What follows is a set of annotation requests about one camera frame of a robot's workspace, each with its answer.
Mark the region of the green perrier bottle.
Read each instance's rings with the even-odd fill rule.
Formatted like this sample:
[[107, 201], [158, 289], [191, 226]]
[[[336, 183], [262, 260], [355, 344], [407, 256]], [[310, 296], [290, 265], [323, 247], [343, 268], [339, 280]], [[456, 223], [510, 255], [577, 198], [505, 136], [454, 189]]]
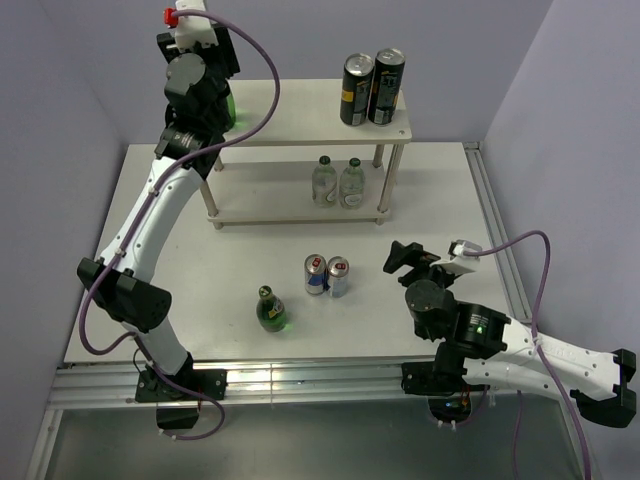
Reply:
[[237, 118], [235, 99], [232, 91], [229, 91], [226, 96], [226, 107], [228, 113], [227, 130], [230, 130], [235, 126]]
[[288, 323], [284, 302], [268, 285], [261, 286], [258, 295], [256, 316], [261, 327], [270, 333], [282, 331]]

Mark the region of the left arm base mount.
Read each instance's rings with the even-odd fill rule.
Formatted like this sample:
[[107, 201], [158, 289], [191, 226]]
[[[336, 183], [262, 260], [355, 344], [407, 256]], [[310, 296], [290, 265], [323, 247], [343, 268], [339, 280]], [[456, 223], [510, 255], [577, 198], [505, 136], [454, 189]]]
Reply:
[[[224, 399], [227, 371], [224, 369], [196, 369], [184, 376], [170, 377], [167, 383], [153, 369], [139, 374], [134, 401], [156, 406], [156, 425], [162, 434], [180, 440], [196, 440], [216, 433], [225, 420]], [[220, 411], [220, 420], [213, 432], [188, 434], [199, 420], [202, 407], [211, 403]]]

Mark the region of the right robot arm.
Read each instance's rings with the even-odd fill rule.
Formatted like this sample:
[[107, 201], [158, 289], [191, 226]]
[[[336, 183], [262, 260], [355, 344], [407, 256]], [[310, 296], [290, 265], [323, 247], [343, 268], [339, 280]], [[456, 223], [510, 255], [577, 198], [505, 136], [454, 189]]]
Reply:
[[401, 387], [409, 395], [450, 396], [484, 386], [520, 390], [553, 399], [567, 397], [580, 416], [610, 428], [627, 427], [637, 412], [629, 383], [636, 356], [578, 347], [542, 333], [506, 313], [455, 298], [453, 283], [473, 273], [479, 246], [451, 243], [446, 258], [419, 243], [392, 243], [383, 266], [399, 277], [414, 333], [436, 343], [433, 359], [402, 365]]

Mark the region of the clear Chang bottle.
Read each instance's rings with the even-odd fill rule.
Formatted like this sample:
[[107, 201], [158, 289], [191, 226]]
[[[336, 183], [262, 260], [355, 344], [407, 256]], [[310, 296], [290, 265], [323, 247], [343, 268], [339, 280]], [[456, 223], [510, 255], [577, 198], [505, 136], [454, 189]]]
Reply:
[[357, 209], [364, 197], [365, 174], [361, 160], [351, 158], [339, 180], [339, 201], [345, 209]]
[[316, 206], [332, 207], [336, 202], [337, 173], [327, 155], [319, 158], [312, 173], [312, 200]]

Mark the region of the black tall can left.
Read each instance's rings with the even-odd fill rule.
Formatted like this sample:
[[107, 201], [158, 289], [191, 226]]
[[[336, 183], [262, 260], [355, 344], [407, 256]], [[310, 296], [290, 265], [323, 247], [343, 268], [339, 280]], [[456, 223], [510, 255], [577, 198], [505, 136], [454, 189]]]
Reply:
[[349, 126], [361, 125], [367, 115], [374, 60], [364, 53], [354, 53], [344, 62], [340, 118]]

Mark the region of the green Perrier bottle front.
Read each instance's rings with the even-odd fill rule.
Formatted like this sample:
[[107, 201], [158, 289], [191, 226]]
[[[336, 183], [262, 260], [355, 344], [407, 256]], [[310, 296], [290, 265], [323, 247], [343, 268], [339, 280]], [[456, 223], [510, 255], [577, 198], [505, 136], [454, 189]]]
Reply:
[[270, 333], [282, 331], [288, 323], [284, 302], [268, 285], [261, 286], [258, 295], [256, 316], [261, 327]]

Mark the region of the black tall can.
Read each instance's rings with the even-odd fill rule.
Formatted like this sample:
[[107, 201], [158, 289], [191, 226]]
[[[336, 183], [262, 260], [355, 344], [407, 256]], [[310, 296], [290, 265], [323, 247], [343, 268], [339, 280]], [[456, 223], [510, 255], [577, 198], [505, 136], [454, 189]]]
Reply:
[[349, 126], [361, 125], [367, 115], [374, 60], [364, 53], [354, 53], [344, 62], [340, 118]]
[[391, 123], [399, 98], [406, 56], [397, 48], [380, 50], [375, 58], [368, 119], [375, 125]]

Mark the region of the blue silver can left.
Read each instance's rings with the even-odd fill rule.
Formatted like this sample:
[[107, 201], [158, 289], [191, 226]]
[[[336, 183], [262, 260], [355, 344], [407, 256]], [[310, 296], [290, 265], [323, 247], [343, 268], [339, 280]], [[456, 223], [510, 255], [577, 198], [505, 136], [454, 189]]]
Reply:
[[305, 290], [310, 295], [320, 295], [325, 291], [327, 264], [320, 254], [311, 254], [304, 261]]

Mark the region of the silver can right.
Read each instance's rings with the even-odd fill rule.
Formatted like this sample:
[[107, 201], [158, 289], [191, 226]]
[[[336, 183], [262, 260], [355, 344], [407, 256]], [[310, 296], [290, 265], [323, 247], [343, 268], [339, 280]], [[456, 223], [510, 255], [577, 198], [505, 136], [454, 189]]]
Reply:
[[344, 296], [348, 289], [350, 265], [342, 256], [332, 257], [327, 264], [327, 292], [332, 298]]

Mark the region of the black tall can right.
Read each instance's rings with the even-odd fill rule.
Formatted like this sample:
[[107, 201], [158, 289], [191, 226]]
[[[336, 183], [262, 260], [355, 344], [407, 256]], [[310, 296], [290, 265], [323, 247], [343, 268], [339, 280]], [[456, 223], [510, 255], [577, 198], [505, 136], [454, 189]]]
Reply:
[[375, 58], [368, 119], [375, 125], [391, 123], [399, 98], [406, 56], [397, 48], [380, 50]]

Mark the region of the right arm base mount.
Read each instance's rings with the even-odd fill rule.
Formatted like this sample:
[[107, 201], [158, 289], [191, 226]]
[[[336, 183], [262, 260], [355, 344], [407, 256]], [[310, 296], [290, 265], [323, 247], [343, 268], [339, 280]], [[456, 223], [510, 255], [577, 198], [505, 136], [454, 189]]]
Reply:
[[404, 362], [401, 373], [403, 392], [427, 399], [428, 419], [439, 430], [456, 432], [489, 405], [487, 385], [471, 385], [459, 375], [436, 373], [434, 361]]

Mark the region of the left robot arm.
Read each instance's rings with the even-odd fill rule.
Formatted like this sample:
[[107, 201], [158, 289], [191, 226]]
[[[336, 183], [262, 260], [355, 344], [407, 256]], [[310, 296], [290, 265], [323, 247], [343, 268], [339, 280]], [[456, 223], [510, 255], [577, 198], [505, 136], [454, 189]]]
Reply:
[[87, 291], [78, 328], [87, 351], [111, 352], [88, 340], [86, 316], [89, 305], [96, 304], [148, 360], [144, 383], [157, 382], [170, 398], [183, 399], [199, 387], [200, 379], [168, 318], [172, 296], [151, 280], [169, 233], [213, 169], [234, 124], [229, 80], [239, 64], [221, 25], [207, 23], [196, 31], [177, 27], [158, 35], [157, 43], [167, 61], [165, 128], [146, 186], [116, 237], [97, 259], [84, 258], [77, 267]]

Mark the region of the white two-tier shelf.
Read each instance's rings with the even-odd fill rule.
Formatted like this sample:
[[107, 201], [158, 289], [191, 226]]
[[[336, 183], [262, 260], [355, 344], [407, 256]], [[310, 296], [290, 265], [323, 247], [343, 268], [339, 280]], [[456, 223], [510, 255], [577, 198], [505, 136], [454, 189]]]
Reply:
[[[207, 219], [231, 225], [372, 221], [390, 214], [403, 149], [412, 139], [403, 100], [391, 124], [347, 126], [339, 118], [338, 79], [286, 79], [269, 123], [255, 136], [222, 151], [201, 189]], [[327, 155], [336, 171], [352, 157], [362, 162], [360, 207], [320, 207], [312, 200], [311, 178]]]

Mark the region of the aluminium rail frame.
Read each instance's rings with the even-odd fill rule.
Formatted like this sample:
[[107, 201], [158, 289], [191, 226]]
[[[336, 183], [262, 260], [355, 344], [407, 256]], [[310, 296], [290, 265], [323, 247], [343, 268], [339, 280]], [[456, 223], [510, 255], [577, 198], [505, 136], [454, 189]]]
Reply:
[[[382, 270], [391, 242], [414, 240], [442, 253], [455, 238], [495, 242], [502, 223], [475, 143], [411, 143], [397, 179], [391, 216], [379, 226], [324, 221], [218, 230], [206, 224], [200, 200], [187, 205], [156, 278], [173, 292], [173, 328], [196, 368], [226, 371], [226, 404], [399, 398], [402, 365], [434, 357], [436, 345], [414, 335], [399, 285]], [[254, 246], [289, 255], [289, 265], [267, 278], [285, 289], [287, 305], [313, 303], [297, 276], [312, 250], [344, 253], [367, 284], [333, 302], [336, 315], [324, 330], [301, 324], [267, 334], [241, 322], [239, 298], [225, 283], [242, 251]]]

